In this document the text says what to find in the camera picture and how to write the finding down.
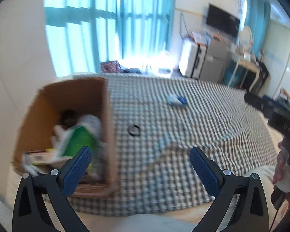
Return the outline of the person right hand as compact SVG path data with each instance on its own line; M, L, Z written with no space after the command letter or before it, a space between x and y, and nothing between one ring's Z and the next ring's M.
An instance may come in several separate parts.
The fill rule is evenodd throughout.
M287 162L290 159L290 154L287 152L286 144L286 139L278 143L280 152L277 156L273 184L284 193L290 193L290 165Z

